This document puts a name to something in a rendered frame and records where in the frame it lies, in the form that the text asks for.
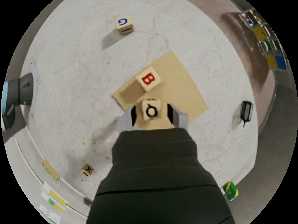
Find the green and yellow drink can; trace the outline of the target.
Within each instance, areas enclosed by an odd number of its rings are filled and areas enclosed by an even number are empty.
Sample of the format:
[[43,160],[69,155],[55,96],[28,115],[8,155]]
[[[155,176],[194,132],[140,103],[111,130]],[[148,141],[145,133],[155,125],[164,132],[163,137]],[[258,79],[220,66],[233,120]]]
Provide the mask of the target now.
[[226,194],[227,200],[234,200],[235,196],[238,196],[238,190],[235,188],[233,181],[229,181],[229,183],[223,185],[222,189]]

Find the tan flat mat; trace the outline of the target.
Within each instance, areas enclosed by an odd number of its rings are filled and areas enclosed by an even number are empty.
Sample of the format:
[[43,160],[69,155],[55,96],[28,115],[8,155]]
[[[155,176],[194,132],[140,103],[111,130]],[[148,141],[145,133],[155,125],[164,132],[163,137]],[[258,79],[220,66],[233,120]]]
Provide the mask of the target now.
[[[156,87],[146,92],[142,85],[136,80],[138,73],[144,72],[146,68],[152,67],[162,80]],[[130,105],[136,104],[137,120],[136,124],[146,131],[146,129],[169,129],[174,128],[166,116],[166,103],[173,103],[182,113],[188,113],[189,123],[202,115],[208,108],[200,89],[197,88],[192,76],[186,71],[180,59],[174,55],[173,51],[165,53],[160,59],[153,61],[148,67],[141,69],[122,84],[113,96],[116,97],[122,108],[128,109]],[[160,99],[161,101],[161,119],[144,120],[142,119],[142,100]]]

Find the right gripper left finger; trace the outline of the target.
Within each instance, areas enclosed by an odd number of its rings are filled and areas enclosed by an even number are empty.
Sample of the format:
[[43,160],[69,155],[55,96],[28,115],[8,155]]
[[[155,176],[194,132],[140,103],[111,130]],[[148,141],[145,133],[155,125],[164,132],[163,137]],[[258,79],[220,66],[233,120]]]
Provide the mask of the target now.
[[124,115],[117,116],[116,123],[118,135],[120,135],[122,131],[130,131],[134,123],[136,123],[136,119],[136,105],[130,105],[130,107],[126,109]]

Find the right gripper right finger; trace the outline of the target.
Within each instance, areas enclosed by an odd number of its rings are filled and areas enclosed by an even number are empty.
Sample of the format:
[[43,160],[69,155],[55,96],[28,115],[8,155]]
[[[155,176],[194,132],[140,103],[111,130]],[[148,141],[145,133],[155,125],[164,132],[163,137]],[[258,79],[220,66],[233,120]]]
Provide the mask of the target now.
[[172,103],[168,104],[168,119],[174,125],[174,128],[184,128],[188,131],[189,115],[182,113],[180,109],[174,107]]

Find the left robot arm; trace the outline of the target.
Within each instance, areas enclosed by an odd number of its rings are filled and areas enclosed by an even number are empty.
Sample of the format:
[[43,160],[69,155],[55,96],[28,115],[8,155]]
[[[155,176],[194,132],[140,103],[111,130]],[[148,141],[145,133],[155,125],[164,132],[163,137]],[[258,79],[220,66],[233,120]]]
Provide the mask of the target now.
[[[15,125],[17,105],[31,105],[33,99],[33,73],[27,73],[20,79],[4,83],[1,95],[1,132],[11,129]],[[15,116],[15,117],[13,117]]]

